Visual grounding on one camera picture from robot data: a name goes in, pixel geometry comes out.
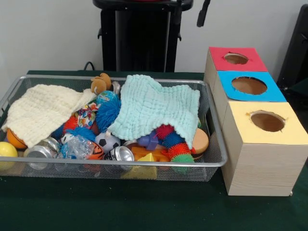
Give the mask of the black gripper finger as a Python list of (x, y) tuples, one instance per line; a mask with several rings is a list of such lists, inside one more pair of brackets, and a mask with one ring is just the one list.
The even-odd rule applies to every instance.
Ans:
[(197, 18), (197, 27), (203, 27), (205, 23), (205, 18), (207, 14), (208, 7), (210, 5), (211, 0), (204, 0), (202, 8), (198, 14)]
[(176, 0), (176, 3), (173, 22), (175, 25), (179, 25), (181, 22), (181, 0)]

